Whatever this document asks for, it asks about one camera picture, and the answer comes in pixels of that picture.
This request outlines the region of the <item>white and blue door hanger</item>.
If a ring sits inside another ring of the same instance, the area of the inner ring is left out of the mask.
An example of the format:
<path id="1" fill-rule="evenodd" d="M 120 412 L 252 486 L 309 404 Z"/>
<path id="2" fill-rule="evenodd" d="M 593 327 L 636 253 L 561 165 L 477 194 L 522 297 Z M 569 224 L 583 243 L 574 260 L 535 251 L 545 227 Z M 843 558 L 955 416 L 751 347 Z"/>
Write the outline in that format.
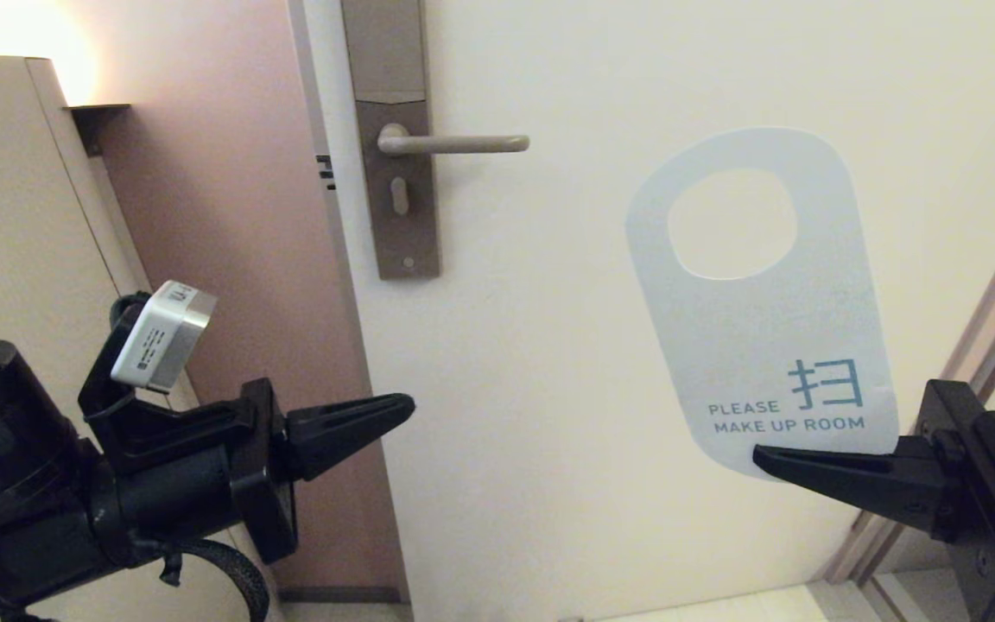
<path id="1" fill-rule="evenodd" d="M 754 275 L 707 278 L 678 257 L 669 215 L 699 182 L 739 169 L 781 182 L 796 239 Z M 640 186 L 625 236 L 676 401 L 711 460 L 765 478 L 757 445 L 896 448 L 897 395 L 858 201 L 825 138 L 758 126 L 703 139 Z"/>

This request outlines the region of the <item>brown door lock plate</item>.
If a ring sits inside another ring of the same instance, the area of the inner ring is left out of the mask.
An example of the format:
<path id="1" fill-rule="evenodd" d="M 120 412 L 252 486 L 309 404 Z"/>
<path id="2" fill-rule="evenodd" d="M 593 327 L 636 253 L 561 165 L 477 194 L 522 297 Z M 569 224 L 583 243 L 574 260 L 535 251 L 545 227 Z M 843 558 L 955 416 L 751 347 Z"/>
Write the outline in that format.
<path id="1" fill-rule="evenodd" d="M 434 164 L 428 155 L 385 154 L 383 127 L 430 130 L 421 0 L 342 0 L 364 189 L 380 279 L 441 273 Z"/>

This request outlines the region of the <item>white room door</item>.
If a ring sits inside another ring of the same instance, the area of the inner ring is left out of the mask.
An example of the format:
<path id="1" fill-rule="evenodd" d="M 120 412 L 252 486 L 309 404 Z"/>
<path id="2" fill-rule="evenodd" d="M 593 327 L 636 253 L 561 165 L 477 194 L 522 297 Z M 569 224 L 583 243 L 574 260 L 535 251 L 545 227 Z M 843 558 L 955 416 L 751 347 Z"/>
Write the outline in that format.
<path id="1" fill-rule="evenodd" d="M 625 236 L 637 190 L 724 131 L 786 127 L 846 163 L 899 430 L 995 270 L 995 0 L 421 0 L 441 273 L 386 281 L 342 0 L 303 0 L 418 622 L 560 622 L 812 579 L 856 511 L 695 444 Z M 732 170 L 675 202 L 702 275 L 770 267 L 789 195 Z"/>

